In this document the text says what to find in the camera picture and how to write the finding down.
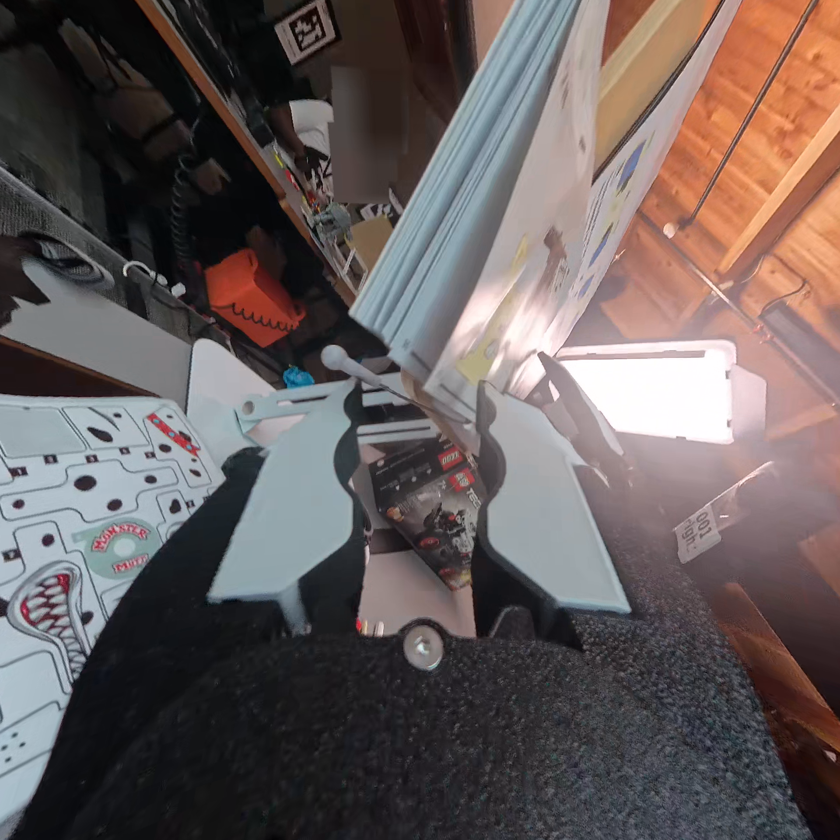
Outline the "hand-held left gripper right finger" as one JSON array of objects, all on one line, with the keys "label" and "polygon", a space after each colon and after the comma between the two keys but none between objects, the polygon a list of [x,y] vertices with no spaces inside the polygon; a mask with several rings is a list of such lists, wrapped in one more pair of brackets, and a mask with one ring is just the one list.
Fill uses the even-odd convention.
[{"label": "hand-held left gripper right finger", "polygon": [[629,616],[630,601],[578,473],[590,466],[540,408],[492,384],[476,402],[479,510],[471,561],[476,634],[520,607],[538,637],[569,613]]}]

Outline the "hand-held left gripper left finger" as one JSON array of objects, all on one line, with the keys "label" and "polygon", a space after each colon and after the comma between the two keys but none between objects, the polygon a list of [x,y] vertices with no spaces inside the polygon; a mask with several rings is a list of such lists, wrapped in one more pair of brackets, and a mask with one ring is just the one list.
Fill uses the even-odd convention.
[{"label": "hand-held left gripper left finger", "polygon": [[266,421],[291,419],[266,450],[248,500],[206,594],[210,603],[275,602],[294,635],[311,618],[301,579],[351,550],[362,533],[350,480],[360,464],[358,380],[252,395],[236,409],[244,435]]}]

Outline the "white task instruction poster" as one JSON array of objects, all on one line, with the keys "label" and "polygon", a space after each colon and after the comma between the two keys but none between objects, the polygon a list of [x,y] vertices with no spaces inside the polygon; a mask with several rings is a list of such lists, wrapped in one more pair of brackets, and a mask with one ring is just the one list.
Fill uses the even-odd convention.
[{"label": "white task instruction poster", "polygon": [[594,297],[740,5],[654,2],[606,63],[581,264],[563,283],[542,341],[547,354],[564,344]]}]

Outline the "toy truck set box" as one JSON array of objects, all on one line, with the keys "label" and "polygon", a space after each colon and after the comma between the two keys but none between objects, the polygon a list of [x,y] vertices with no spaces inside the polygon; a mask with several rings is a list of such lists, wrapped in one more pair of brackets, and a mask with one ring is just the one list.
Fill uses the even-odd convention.
[{"label": "toy truck set box", "polygon": [[471,586],[478,519],[487,490],[474,457],[443,435],[368,465],[374,504],[452,591]]}]

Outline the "white light panel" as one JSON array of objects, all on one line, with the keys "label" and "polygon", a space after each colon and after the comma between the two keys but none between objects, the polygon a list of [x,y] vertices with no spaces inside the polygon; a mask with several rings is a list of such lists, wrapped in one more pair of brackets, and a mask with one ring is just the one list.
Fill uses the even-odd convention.
[{"label": "white light panel", "polygon": [[619,433],[709,445],[764,438],[767,383],[729,339],[574,346],[555,360]]}]

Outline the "printed sticker sheet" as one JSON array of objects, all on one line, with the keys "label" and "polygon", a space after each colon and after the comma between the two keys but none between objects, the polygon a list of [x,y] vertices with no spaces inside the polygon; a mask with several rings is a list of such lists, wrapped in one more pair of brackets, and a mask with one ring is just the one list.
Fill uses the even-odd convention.
[{"label": "printed sticker sheet", "polygon": [[119,601],[223,481],[172,401],[2,395],[3,837]]}]

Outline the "orange bag black trim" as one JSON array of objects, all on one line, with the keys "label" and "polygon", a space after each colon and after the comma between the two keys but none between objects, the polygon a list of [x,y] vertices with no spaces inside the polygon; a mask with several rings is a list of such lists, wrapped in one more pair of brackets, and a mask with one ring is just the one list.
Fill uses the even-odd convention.
[{"label": "orange bag black trim", "polygon": [[305,306],[242,248],[204,270],[210,309],[260,349],[285,339],[307,317]]}]

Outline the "wood-edged table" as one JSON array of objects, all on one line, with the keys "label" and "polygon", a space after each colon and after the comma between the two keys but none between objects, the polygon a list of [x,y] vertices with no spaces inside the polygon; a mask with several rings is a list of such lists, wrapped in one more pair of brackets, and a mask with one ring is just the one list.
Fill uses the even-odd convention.
[{"label": "wood-edged table", "polygon": [[186,406],[189,344],[35,259],[24,273],[48,301],[19,301],[2,337]]}]

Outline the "beige chair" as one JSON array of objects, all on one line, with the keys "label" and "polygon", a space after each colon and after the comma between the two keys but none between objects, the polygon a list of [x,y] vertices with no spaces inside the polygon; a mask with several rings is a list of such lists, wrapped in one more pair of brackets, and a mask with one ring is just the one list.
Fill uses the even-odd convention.
[{"label": "beige chair", "polygon": [[347,246],[355,252],[362,267],[372,271],[392,231],[391,219],[380,215],[352,225],[344,239]]}]

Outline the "instruction booklet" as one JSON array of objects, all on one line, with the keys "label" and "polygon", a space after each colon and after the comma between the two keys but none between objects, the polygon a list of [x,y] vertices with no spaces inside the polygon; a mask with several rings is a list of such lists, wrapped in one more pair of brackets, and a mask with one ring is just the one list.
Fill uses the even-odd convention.
[{"label": "instruction booklet", "polygon": [[560,235],[580,261],[610,2],[514,2],[350,311],[449,417],[493,312]]}]

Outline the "black white marker sign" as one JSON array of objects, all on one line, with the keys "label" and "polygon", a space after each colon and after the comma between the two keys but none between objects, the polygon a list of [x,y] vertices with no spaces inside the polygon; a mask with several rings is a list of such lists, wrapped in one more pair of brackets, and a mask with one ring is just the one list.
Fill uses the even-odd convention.
[{"label": "black white marker sign", "polygon": [[299,67],[342,40],[332,1],[306,1],[273,22],[280,47],[292,67]]}]

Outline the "white metal frame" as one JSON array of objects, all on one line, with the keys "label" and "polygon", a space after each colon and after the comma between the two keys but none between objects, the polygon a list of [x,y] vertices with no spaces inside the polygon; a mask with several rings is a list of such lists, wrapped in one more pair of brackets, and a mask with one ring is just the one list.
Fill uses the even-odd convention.
[{"label": "white metal frame", "polygon": [[369,276],[369,270],[356,248],[344,239],[337,239],[327,242],[323,251],[334,273],[350,290],[351,297],[356,298]]}]

